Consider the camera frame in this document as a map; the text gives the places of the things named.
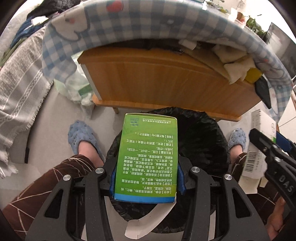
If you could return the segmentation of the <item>person's right hand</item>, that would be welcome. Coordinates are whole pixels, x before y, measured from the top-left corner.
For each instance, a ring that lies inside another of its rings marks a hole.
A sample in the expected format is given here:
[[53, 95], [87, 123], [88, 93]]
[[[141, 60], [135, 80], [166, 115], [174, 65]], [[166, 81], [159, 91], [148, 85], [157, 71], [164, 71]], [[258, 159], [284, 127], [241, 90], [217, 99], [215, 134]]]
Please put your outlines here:
[[267, 219], [265, 226], [270, 240], [273, 240], [283, 227], [283, 213], [285, 210], [285, 200], [280, 197], [274, 207], [272, 214]]

